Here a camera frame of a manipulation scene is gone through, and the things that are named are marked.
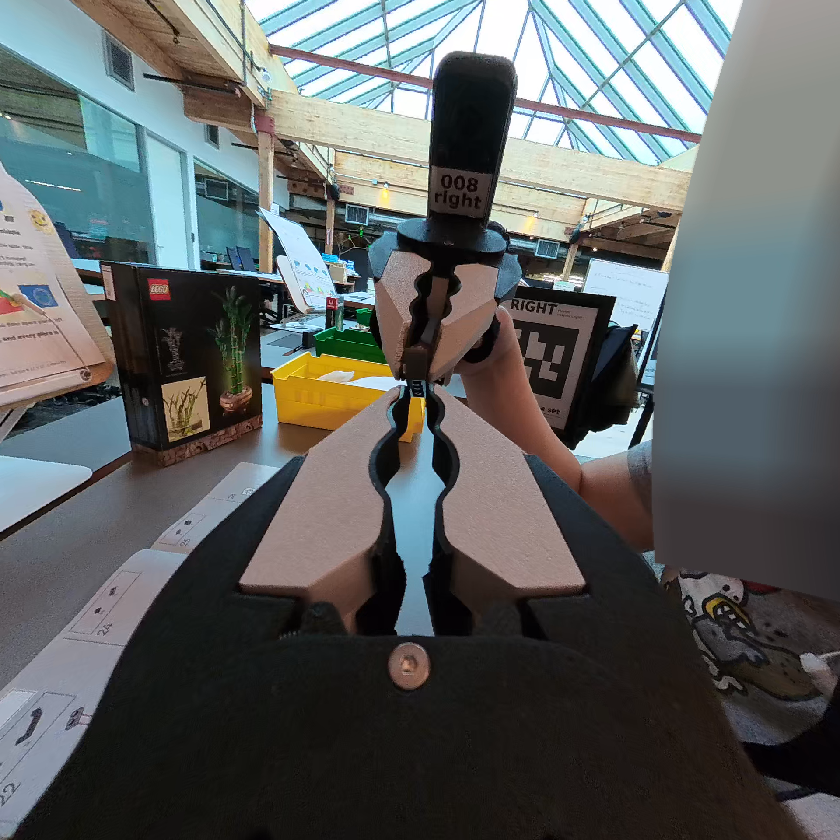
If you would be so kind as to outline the person's right hand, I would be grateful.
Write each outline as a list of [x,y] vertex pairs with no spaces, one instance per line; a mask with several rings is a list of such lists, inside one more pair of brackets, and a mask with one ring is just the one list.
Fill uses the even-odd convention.
[[469,408],[510,440],[554,438],[529,383],[511,315],[496,310],[483,340],[457,364]]

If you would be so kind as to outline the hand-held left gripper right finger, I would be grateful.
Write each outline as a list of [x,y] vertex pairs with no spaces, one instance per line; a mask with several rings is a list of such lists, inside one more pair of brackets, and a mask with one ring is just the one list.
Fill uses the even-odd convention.
[[520,447],[446,391],[430,387],[426,409],[444,484],[423,578],[435,634],[469,635],[498,604],[583,594],[584,576]]

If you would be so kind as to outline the yellow plastic bin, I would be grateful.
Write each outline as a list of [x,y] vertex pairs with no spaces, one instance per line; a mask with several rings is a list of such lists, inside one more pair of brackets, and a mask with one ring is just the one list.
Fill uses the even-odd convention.
[[385,364],[304,353],[272,372],[279,421],[329,431],[350,424],[349,432],[338,432],[340,442],[371,449],[392,431],[387,413],[399,393],[319,381],[331,371],[353,371],[354,378],[392,376]]

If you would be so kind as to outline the person's right forearm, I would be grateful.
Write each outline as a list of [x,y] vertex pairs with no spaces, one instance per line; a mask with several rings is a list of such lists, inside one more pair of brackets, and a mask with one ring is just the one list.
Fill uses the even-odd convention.
[[493,423],[525,453],[540,457],[632,548],[640,553],[655,548],[652,441],[581,463],[534,402],[503,407]]

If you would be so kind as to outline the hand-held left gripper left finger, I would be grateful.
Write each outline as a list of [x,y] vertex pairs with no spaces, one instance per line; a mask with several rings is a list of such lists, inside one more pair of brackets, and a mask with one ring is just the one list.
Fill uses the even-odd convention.
[[386,486],[400,468],[405,388],[312,447],[239,580],[248,594],[332,604],[349,631],[394,635],[405,594]]

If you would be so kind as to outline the white plastic bag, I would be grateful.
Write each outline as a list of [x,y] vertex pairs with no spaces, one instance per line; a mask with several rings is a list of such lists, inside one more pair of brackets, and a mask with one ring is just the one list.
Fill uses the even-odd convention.
[[403,385],[402,381],[398,381],[390,375],[378,374],[354,378],[353,371],[331,371],[326,374],[322,374],[318,378],[318,381],[357,386],[363,389],[379,392],[388,392],[395,387]]

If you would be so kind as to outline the wooden display board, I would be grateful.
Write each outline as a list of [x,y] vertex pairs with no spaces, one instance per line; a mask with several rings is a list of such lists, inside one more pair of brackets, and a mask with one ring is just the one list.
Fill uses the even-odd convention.
[[57,279],[70,306],[104,358],[103,363],[91,367],[91,379],[85,385],[86,387],[98,386],[109,379],[116,366],[110,335],[102,322],[99,310],[95,307],[97,301],[105,302],[106,300],[101,273],[84,269],[79,275],[77,268],[67,255],[60,256],[56,265]]

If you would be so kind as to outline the grey desk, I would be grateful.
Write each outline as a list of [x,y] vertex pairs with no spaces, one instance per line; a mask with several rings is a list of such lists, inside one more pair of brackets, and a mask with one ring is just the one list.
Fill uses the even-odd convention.
[[148,549],[239,463],[282,467],[327,432],[277,421],[262,386],[262,428],[168,468],[129,452],[123,405],[111,400],[15,437],[17,457],[113,471],[2,538],[1,680],[15,677],[131,555]]

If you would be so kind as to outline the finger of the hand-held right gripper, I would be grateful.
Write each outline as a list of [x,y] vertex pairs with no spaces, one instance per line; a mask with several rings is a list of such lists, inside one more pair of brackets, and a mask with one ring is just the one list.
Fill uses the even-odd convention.
[[375,315],[385,361],[397,380],[403,380],[403,354],[421,343],[431,361],[435,317],[429,297],[434,285],[433,263],[410,251],[393,250],[375,284]]
[[497,311],[495,292],[499,270],[480,263],[453,268],[459,289],[448,297],[437,328],[426,380],[445,378],[482,339]]

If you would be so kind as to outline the grey printed shirt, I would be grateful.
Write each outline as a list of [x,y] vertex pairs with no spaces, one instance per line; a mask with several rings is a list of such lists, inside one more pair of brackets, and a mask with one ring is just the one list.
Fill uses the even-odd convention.
[[838,603],[665,567],[736,738],[783,801],[838,804]]

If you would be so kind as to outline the black-and-white marker sign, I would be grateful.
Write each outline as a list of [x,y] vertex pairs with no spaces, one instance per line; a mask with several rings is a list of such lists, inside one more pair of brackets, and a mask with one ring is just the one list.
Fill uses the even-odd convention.
[[520,285],[504,304],[541,415],[569,449],[585,436],[585,399],[615,301]]

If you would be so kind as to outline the black building set box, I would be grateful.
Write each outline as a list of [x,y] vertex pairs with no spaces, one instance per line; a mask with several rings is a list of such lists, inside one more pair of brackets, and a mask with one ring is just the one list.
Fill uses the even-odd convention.
[[173,466],[261,428],[257,275],[100,267],[132,450]]

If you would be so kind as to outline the background instruction sheet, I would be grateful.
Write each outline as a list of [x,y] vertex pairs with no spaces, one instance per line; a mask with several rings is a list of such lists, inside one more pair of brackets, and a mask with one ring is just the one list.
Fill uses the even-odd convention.
[[258,214],[275,233],[284,251],[284,255],[276,258],[276,265],[295,308],[304,314],[325,312],[328,299],[336,298],[337,292],[321,253],[304,228],[261,207]]

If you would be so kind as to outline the white whiteboard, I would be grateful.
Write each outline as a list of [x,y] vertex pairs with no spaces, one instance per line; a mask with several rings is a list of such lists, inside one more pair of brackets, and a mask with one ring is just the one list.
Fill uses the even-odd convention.
[[591,259],[584,293],[615,298],[611,321],[621,327],[635,324],[647,333],[655,324],[668,278],[661,270]]

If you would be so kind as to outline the small dark brick assembly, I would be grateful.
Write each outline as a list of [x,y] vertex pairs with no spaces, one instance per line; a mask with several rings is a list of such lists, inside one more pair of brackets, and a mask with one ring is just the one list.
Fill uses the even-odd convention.
[[427,347],[417,343],[406,348],[402,358],[402,373],[412,397],[427,397],[428,372]]

